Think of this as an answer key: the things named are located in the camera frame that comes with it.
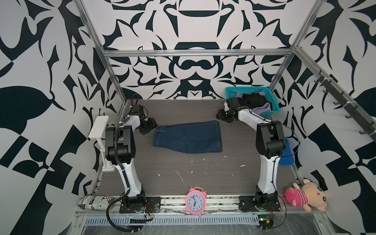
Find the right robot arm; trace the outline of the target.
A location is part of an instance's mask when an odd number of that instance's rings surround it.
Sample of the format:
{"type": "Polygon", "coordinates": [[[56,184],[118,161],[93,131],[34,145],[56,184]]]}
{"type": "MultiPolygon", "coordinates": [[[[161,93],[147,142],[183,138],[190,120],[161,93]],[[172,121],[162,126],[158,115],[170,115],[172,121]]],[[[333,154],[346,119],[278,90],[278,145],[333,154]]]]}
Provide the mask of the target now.
{"type": "Polygon", "coordinates": [[[240,196],[239,209],[243,212],[267,211],[280,208],[276,187],[280,158],[287,148],[283,125],[264,118],[240,103],[240,98],[227,99],[216,118],[231,123],[239,120],[256,131],[256,149],[260,154],[260,177],[254,196],[240,196]]]}

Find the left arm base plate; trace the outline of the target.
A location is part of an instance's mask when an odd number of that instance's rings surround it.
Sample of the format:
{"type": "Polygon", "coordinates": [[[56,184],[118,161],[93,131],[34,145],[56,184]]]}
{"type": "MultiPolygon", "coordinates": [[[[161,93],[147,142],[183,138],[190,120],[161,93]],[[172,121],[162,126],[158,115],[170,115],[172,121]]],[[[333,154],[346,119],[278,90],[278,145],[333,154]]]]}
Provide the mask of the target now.
{"type": "Polygon", "coordinates": [[[119,213],[152,213],[160,209],[161,197],[127,197],[120,204],[119,213]]]}

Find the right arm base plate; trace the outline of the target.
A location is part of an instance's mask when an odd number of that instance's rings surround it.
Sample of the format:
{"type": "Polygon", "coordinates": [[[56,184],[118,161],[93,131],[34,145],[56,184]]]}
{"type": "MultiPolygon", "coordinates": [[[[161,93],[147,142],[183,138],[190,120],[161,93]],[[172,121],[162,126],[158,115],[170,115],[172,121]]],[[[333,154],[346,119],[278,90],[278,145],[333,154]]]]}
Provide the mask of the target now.
{"type": "Polygon", "coordinates": [[[270,212],[271,209],[279,212],[281,205],[273,194],[255,196],[239,196],[239,209],[242,212],[270,212]]]}

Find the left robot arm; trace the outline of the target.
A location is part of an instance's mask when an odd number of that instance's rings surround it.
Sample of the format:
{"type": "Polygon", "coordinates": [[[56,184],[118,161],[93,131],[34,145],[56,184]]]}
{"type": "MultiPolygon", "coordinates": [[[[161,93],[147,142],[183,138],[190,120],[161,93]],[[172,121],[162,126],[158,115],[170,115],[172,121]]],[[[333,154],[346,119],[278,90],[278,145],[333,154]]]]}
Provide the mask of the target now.
{"type": "Polygon", "coordinates": [[[136,104],[117,125],[105,129],[105,159],[117,169],[124,186],[122,213],[138,212],[147,204],[146,193],[134,165],[134,130],[138,129],[145,135],[156,127],[155,119],[147,117],[144,106],[136,104]]]}

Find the dark blue denim skirt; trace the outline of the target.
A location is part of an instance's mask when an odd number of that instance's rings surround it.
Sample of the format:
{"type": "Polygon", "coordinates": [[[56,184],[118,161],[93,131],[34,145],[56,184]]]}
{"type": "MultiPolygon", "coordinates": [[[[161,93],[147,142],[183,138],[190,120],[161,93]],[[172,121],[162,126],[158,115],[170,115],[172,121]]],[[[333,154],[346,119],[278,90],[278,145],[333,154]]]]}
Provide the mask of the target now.
{"type": "Polygon", "coordinates": [[[158,126],[152,144],[186,154],[223,151],[220,124],[215,120],[158,126]]]}

